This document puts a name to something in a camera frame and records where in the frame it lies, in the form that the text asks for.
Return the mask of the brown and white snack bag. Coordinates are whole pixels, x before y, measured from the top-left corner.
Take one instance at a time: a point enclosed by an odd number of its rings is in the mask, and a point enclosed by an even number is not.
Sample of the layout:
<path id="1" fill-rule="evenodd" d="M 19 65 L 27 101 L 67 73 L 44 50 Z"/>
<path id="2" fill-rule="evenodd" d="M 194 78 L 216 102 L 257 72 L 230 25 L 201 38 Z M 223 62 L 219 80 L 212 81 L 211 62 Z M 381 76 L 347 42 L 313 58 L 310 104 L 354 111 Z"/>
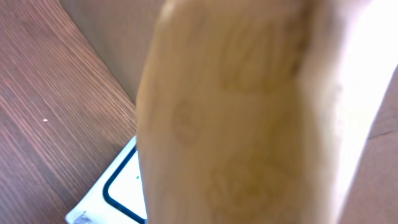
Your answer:
<path id="1" fill-rule="evenodd" d="M 335 223 L 397 2 L 166 1 L 137 95 L 148 223 Z"/>

